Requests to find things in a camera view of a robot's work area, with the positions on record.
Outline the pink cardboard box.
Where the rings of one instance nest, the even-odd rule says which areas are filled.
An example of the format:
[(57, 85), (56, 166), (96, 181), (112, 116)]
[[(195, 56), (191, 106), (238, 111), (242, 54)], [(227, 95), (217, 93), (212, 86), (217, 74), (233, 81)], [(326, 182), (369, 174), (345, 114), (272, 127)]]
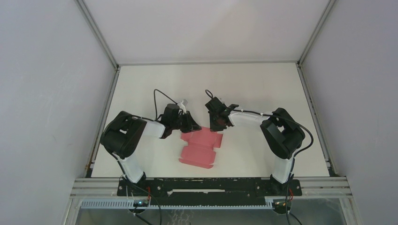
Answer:
[(212, 132), (208, 127), (182, 133), (181, 139), (186, 145), (182, 149), (179, 162), (205, 169), (212, 168), (216, 157), (214, 149), (221, 147), (222, 138), (222, 133)]

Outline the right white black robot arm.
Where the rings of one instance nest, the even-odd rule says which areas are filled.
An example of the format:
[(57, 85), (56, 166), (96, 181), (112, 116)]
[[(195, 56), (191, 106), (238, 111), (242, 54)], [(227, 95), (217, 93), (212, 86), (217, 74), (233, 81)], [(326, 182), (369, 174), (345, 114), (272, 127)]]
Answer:
[(271, 188), (277, 195), (284, 195), (290, 189), (295, 156), (307, 132), (313, 143), (314, 137), (303, 125), (297, 123), (284, 108), (272, 113), (258, 113), (238, 110), (238, 105), (226, 106), (219, 98), (211, 97), (205, 104), (209, 113), (210, 130), (223, 131), (228, 127), (249, 127), (260, 129), (270, 150), (274, 153), (275, 164), (271, 174)]

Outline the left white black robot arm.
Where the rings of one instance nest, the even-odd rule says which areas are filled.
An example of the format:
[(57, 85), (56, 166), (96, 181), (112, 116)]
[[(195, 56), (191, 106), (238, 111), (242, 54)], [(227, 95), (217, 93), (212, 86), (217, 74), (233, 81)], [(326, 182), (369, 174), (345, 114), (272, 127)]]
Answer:
[(143, 180), (146, 175), (134, 153), (141, 137), (165, 139), (174, 130), (187, 134), (201, 129), (184, 104), (168, 104), (160, 118), (155, 120), (119, 112), (102, 132), (100, 144), (117, 161), (123, 177), (129, 181), (129, 190), (142, 195), (147, 188)]

